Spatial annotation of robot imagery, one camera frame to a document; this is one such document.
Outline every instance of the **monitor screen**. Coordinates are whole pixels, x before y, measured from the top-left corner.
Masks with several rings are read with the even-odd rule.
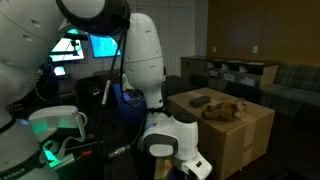
[[[112,37],[90,34],[90,41],[94,58],[112,57],[118,48],[117,42]]]
[[[70,29],[68,33],[71,34],[79,34],[77,29]],[[76,43],[79,44],[76,46],[76,50],[78,55],[75,56],[73,54],[65,54],[65,55],[50,55],[53,62],[60,62],[60,61],[71,61],[71,60],[80,60],[84,59],[82,45],[80,40],[76,40]],[[61,38],[61,40],[56,44],[56,46],[53,48],[52,52],[57,51],[73,51],[73,46],[71,45],[71,39],[67,38]]]
[[[62,76],[62,75],[65,75],[65,74],[66,74],[63,66],[57,66],[56,68],[54,68],[54,73],[55,73],[57,76]]]

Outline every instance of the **couch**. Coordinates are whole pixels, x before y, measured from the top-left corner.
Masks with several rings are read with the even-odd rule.
[[[262,90],[261,104],[289,117],[306,107],[320,110],[320,66],[281,64],[274,84]]]

